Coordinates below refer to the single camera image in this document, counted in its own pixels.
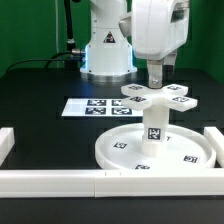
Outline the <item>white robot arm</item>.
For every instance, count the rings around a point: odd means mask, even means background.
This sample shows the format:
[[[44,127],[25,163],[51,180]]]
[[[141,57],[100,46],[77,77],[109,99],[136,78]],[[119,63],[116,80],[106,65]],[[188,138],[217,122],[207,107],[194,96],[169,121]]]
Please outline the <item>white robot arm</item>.
[[[174,73],[177,49],[188,35],[190,0],[90,0],[91,39],[85,47],[86,79],[117,82],[147,62],[149,86]]]

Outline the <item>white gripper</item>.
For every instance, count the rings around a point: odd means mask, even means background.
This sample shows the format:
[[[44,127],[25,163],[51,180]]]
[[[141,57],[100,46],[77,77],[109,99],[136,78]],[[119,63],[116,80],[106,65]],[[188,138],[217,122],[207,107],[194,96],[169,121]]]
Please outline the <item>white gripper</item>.
[[[163,68],[174,71],[173,51],[186,42],[188,23],[189,0],[132,0],[133,51],[136,58],[148,60],[150,88],[162,87]]]

